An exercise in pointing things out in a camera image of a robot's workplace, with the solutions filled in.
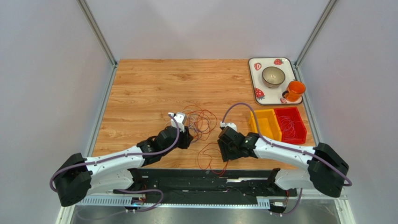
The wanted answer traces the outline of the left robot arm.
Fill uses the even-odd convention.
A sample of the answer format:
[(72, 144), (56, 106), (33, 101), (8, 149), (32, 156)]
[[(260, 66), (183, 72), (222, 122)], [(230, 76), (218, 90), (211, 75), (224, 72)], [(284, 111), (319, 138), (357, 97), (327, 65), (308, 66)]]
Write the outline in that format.
[(168, 126), (124, 151), (87, 158), (73, 154), (51, 177), (50, 187), (63, 207), (91, 194), (130, 190), (139, 179), (132, 173), (134, 169), (160, 161), (175, 148), (187, 149), (193, 139), (187, 126), (180, 130)]

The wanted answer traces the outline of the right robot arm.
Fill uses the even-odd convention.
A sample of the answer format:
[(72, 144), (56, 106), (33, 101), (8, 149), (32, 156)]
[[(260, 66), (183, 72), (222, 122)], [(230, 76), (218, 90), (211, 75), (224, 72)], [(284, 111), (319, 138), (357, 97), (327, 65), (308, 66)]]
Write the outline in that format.
[(326, 143), (315, 147), (298, 146), (269, 139), (257, 133), (243, 135), (234, 128), (222, 128), (218, 145), (224, 162), (253, 157), (290, 164), (294, 170), (276, 169), (270, 178), (279, 188), (316, 189), (338, 198), (343, 187), (351, 186), (347, 178), (349, 165)]

